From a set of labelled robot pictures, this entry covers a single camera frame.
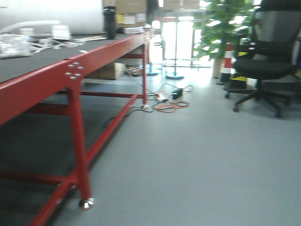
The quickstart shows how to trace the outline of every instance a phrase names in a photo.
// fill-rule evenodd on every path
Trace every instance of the chair seat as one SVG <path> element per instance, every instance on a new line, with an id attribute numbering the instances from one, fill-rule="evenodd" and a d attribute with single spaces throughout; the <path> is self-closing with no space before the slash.
<path id="1" fill-rule="evenodd" d="M 260 80 L 280 79 L 290 74 L 292 65 L 282 62 L 264 60 L 239 59 L 233 64 L 233 68 L 244 77 Z"/>

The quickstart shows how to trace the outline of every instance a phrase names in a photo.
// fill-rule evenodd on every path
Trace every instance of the black tabletop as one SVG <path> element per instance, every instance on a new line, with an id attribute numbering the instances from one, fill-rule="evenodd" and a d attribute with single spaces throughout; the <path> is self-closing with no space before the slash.
<path id="1" fill-rule="evenodd" d="M 85 45 L 74 48 L 46 49 L 33 56 L 10 59 L 0 59 L 0 83 L 21 76 L 25 73 L 51 65 L 66 58 L 80 54 L 80 50 L 91 51 L 100 46 L 112 43 L 129 36 L 117 34 L 114 40 L 87 41 Z"/>

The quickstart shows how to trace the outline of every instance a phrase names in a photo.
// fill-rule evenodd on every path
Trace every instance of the potted plant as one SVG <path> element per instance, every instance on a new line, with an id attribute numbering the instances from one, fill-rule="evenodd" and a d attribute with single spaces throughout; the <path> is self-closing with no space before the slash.
<path id="1" fill-rule="evenodd" d="M 248 33 L 252 15 L 252 0 L 204 0 L 210 3 L 202 22 L 194 23 L 194 29 L 202 30 L 201 42 L 195 48 L 196 58 L 209 56 L 214 60 L 213 77 L 219 78 L 227 43 L 237 45 L 236 34 Z"/>

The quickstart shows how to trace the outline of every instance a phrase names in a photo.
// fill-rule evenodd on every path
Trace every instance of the red and white striped cone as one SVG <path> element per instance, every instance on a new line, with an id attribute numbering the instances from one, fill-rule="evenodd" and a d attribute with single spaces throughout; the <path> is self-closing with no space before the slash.
<path id="1" fill-rule="evenodd" d="M 216 83 L 218 85 L 224 85 L 225 82 L 230 81 L 231 69 L 232 69 L 232 57 L 233 57 L 232 47 L 233 47 L 232 44 L 229 43 L 227 44 L 227 50 L 225 52 L 223 65 L 221 68 L 220 80 Z"/>

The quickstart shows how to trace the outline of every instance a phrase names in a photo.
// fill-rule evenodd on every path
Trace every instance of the table frame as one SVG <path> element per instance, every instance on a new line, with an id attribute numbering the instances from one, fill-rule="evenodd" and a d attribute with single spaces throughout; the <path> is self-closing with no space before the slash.
<path id="1" fill-rule="evenodd" d="M 76 167 L 70 175 L 63 177 L 0 169 L 1 179 L 57 186 L 55 192 L 32 220 L 30 226 L 45 225 L 62 199 L 72 188 L 80 190 L 83 209 L 88 210 L 93 206 L 88 175 L 89 164 L 110 138 L 134 101 L 141 98 L 143 104 L 146 105 L 145 65 L 148 58 L 147 40 L 149 37 L 150 32 L 130 35 L 87 53 L 72 56 L 68 59 L 0 83 L 0 125 L 23 112 L 68 115 L 71 118 Z M 141 54 L 130 53 L 132 50 L 138 48 L 142 50 Z M 136 58 L 143 60 L 143 88 L 141 94 L 81 91 L 82 80 L 86 75 L 118 58 Z M 68 104 L 50 105 L 40 103 L 55 93 L 66 94 Z M 129 101 L 120 110 L 117 117 L 110 123 L 88 151 L 86 150 L 82 119 L 81 95 L 129 98 Z"/>

